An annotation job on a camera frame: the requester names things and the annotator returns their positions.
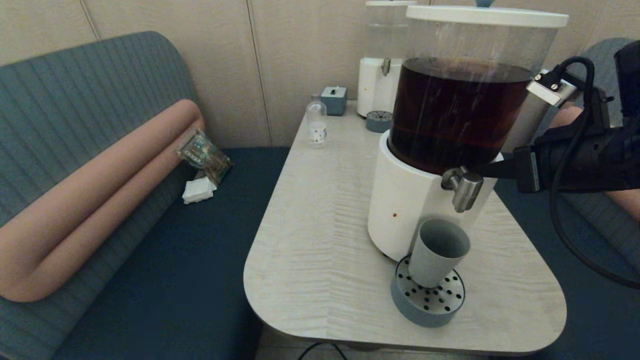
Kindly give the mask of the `small clear plastic bottle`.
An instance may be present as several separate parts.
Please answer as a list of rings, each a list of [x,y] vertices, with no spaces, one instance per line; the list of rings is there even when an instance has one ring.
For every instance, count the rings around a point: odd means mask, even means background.
[[[310,146],[322,148],[327,145],[327,107],[322,102],[320,94],[313,94],[311,102],[306,106],[307,137]]]

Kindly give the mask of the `pink bolster cushion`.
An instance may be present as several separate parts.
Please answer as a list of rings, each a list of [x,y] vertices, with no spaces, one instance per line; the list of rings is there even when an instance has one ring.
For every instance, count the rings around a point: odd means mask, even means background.
[[[574,105],[562,108],[551,120],[548,129],[571,125],[583,110]],[[640,189],[608,191],[606,196],[613,200],[622,210],[640,223]]]
[[[0,227],[0,297],[57,291],[178,166],[176,146],[204,117],[182,99],[122,137]]]

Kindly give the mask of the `large white dispenser lid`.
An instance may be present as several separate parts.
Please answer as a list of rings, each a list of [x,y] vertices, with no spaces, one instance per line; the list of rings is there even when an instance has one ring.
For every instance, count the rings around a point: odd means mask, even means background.
[[[409,19],[471,25],[522,28],[563,28],[570,16],[512,7],[409,6]]]

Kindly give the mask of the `large tea drink dispenser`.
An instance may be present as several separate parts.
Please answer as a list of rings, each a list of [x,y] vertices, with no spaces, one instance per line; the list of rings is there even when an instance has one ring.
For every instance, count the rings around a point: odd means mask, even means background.
[[[442,175],[500,160],[558,27],[412,18],[390,130],[379,140],[367,230],[387,257],[412,249],[425,219],[468,230],[495,185],[457,212]]]

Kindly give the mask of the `small blue-grey drip tray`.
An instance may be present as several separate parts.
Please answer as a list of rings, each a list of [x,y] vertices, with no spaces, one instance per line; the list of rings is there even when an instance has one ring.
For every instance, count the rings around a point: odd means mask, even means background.
[[[391,128],[393,114],[388,111],[370,111],[365,117],[365,128],[374,133],[385,133]]]

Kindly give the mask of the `blue bench seat cushion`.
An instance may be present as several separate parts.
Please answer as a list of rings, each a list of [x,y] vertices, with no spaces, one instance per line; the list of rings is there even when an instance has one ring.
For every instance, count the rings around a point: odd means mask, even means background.
[[[521,193],[510,179],[498,180],[494,191],[557,278],[567,317],[560,337],[543,350],[490,360],[640,360],[640,289],[596,274],[564,246],[548,192]]]
[[[227,149],[212,198],[175,201],[54,360],[254,360],[263,324],[243,271],[290,149]]]

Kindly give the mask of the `blue-grey square box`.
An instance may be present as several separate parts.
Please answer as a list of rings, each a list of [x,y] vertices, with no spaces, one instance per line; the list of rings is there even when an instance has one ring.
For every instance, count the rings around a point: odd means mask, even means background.
[[[348,89],[344,86],[327,86],[320,95],[328,116],[343,116],[346,112],[347,97]]]

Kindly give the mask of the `large steel dispenser tap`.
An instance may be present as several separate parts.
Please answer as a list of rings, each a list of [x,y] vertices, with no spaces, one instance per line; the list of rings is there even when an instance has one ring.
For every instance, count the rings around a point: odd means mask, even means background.
[[[463,214],[473,207],[483,183],[482,176],[471,172],[465,166],[460,166],[442,174],[441,188],[454,192],[451,200],[454,210],[458,214]]]

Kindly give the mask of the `white folded napkin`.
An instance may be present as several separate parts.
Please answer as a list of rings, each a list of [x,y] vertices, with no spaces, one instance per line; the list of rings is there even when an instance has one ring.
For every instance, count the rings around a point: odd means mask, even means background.
[[[187,181],[182,193],[185,204],[192,204],[212,198],[218,186],[208,177],[195,178]]]

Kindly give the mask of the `large blue-grey drip tray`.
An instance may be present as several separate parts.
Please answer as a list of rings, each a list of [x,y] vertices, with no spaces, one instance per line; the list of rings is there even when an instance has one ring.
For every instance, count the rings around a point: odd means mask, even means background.
[[[448,325],[466,301],[466,285],[453,269],[436,287],[427,288],[410,276],[411,253],[395,266],[390,283],[391,299],[398,311],[425,328]]]

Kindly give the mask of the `green snack packet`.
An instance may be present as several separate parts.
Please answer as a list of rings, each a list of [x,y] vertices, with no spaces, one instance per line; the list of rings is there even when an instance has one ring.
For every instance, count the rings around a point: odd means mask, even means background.
[[[221,149],[217,148],[206,133],[193,127],[189,129],[176,148],[178,157],[190,166],[202,171],[215,187],[219,187],[233,162]]]

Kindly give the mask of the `small water drink dispenser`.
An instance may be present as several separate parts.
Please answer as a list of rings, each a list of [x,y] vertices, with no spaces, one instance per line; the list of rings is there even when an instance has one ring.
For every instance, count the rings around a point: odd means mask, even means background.
[[[365,6],[365,50],[359,60],[358,107],[368,112],[393,112],[400,71],[406,55],[409,6]],[[383,59],[391,59],[390,71],[382,75]]]

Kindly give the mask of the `grey plastic cup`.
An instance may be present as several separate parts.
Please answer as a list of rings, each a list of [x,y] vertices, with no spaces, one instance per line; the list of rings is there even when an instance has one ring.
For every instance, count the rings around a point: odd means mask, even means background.
[[[409,275],[416,284],[433,289],[455,269],[470,249],[470,237],[460,226],[446,219],[426,219],[414,241]]]

